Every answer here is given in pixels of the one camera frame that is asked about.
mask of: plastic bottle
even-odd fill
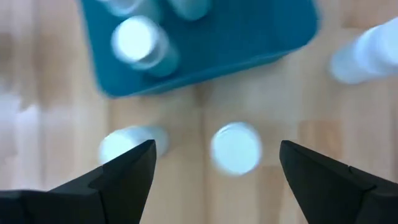
[[[144,16],[131,17],[118,25],[111,45],[119,60],[155,77],[173,73],[180,60],[166,32]]]
[[[150,139],[155,140],[157,157],[162,157],[169,148],[169,137],[164,129],[157,126],[132,126],[116,130],[102,140],[99,162],[105,164]]]
[[[398,17],[339,49],[332,56],[330,72],[347,84],[398,74]]]
[[[169,0],[175,13],[182,19],[195,21],[207,14],[211,0]]]
[[[98,0],[119,17],[146,16],[156,23],[163,19],[157,0]]]
[[[214,165],[222,173],[244,175],[261,162],[261,139],[250,124],[229,123],[213,136],[210,152]]]

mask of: wooden surface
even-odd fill
[[[398,181],[398,79],[330,78],[338,47],[398,16],[395,0],[318,0],[322,29],[283,60],[152,97],[108,100],[93,82],[78,5],[0,1],[0,189],[51,189],[98,165],[115,129],[157,124],[171,150],[157,165],[142,223],[305,223],[278,160],[282,139]],[[231,121],[261,134],[262,164],[218,173],[212,135]]]

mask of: blue bin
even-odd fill
[[[158,94],[174,88],[271,63],[306,45],[318,29],[311,0],[213,0],[202,19],[178,18],[159,0],[161,26],[180,52],[178,70],[151,77],[120,62],[111,34],[123,18],[111,15],[96,0],[81,0],[98,86],[109,96]]]

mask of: wood grain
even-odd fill
[[[394,0],[318,0],[317,36],[282,60],[159,96],[105,98],[95,86],[79,5],[0,2],[0,189],[51,189],[98,165],[111,131],[154,124],[170,134],[142,223],[306,223],[285,181],[289,139],[397,181],[398,78],[342,85],[331,54],[364,28],[398,16]],[[242,177],[219,173],[212,136],[252,124],[263,158]]]

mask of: white bottle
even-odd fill
[[[207,14],[211,0],[169,0],[175,13],[182,19],[195,21]]]
[[[398,17],[339,49],[332,56],[330,72],[347,84],[398,74]]]
[[[105,164],[150,139],[155,140],[157,158],[162,157],[169,148],[169,137],[164,129],[156,126],[133,126],[116,130],[102,140],[98,153],[99,162]]]
[[[163,19],[157,0],[98,0],[119,17],[146,16],[156,23]]]
[[[260,135],[250,124],[229,123],[213,136],[210,153],[211,160],[222,173],[244,175],[261,162]]]
[[[111,45],[119,60],[155,77],[170,75],[178,67],[178,52],[166,32],[144,16],[133,16],[118,25]]]

